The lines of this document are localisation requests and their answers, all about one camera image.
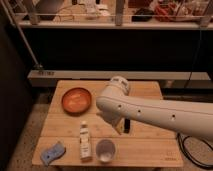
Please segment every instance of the bottle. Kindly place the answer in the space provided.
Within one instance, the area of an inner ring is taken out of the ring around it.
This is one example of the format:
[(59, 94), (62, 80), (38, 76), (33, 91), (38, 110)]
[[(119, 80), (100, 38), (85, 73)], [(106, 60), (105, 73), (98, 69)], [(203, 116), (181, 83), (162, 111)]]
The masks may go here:
[(82, 161), (92, 159), (92, 147), (86, 121), (82, 121), (80, 127), (80, 157)]

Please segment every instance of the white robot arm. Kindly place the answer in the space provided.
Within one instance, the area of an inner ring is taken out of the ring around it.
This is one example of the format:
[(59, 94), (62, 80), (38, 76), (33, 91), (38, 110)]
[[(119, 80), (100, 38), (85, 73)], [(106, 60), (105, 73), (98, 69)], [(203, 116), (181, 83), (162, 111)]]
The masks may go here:
[(213, 141), (213, 104), (128, 96), (129, 82), (113, 77), (96, 99), (101, 117), (113, 127), (122, 117)]

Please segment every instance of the cable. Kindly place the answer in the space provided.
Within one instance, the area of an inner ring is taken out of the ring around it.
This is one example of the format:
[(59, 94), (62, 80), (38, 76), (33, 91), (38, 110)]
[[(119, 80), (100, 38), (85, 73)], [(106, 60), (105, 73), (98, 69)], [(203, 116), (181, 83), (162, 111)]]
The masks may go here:
[(192, 61), (192, 67), (191, 67), (190, 75), (189, 75), (188, 80), (186, 81), (186, 83), (185, 83), (184, 86), (183, 86), (183, 90), (184, 90), (184, 91), (185, 91), (185, 89), (188, 87), (189, 82), (191, 81), (192, 73), (193, 73), (193, 71), (194, 71), (194, 67), (195, 67), (195, 64), (196, 64), (196, 62), (197, 62), (197, 58), (198, 58), (198, 55), (199, 55), (199, 52), (200, 52), (201, 43), (202, 43), (202, 30), (201, 30), (201, 28), (200, 28), (200, 29), (199, 29), (199, 40), (198, 40), (197, 48), (196, 48), (195, 55), (194, 55), (194, 58), (193, 58), (193, 61)]
[[(212, 170), (213, 169), (213, 164), (205, 164), (199, 160), (197, 160), (194, 156), (191, 155), (191, 153), (189, 152), (189, 150), (187, 149), (185, 142), (189, 139), (192, 138), (191, 136), (186, 136), (182, 139), (182, 136), (180, 133), (177, 134), (177, 141), (178, 144), (180, 146), (180, 150), (182, 151), (182, 153), (185, 155), (185, 157), (191, 161), (194, 165), (196, 165), (197, 167), (201, 168), (201, 169), (206, 169), (206, 170)], [(211, 151), (213, 151), (213, 147), (206, 141), (204, 140), (200, 140), (199, 141), (203, 142), (204, 144), (206, 144)]]

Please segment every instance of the wood grain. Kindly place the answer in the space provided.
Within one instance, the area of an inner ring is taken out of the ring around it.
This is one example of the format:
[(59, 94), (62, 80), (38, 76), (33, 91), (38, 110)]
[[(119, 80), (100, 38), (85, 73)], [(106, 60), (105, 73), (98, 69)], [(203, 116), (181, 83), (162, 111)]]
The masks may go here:
[[(183, 161), (174, 132), (131, 121), (130, 133), (119, 135), (111, 125), (97, 115), (100, 111), (95, 105), (95, 99), (107, 83), (108, 81), (74, 80), (58, 82), (34, 153), (33, 164), (42, 164), (41, 152), (57, 141), (61, 141), (66, 146), (67, 152), (61, 159), (54, 161), (52, 165), (102, 166), (96, 159), (95, 146), (99, 140), (107, 138), (113, 140), (117, 149), (116, 157), (109, 166), (181, 167)], [(157, 82), (130, 81), (130, 85), (131, 96), (162, 99)], [(90, 109), (78, 117), (70, 116), (64, 112), (61, 106), (63, 94), (74, 87), (86, 88), (93, 98)], [(80, 161), (79, 153), (79, 131), (83, 120), (88, 123), (94, 158), (87, 163)]]
[(100, 138), (92, 138), (93, 159), (81, 162), (79, 139), (68, 137), (40, 138), (33, 158), (33, 164), (41, 165), (40, 152), (61, 141), (66, 146), (65, 155), (51, 165), (58, 166), (126, 166), (126, 167), (180, 167), (183, 165), (177, 142), (169, 139), (110, 138), (116, 146), (116, 154), (111, 163), (102, 164), (96, 157), (95, 147)]

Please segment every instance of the wooden bowl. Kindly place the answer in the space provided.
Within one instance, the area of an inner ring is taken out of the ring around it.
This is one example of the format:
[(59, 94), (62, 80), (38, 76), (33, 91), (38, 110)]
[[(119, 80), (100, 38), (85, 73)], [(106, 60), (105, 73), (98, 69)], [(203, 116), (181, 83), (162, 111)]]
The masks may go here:
[(72, 115), (78, 115), (86, 112), (91, 106), (91, 93), (81, 87), (68, 90), (62, 97), (63, 109)]

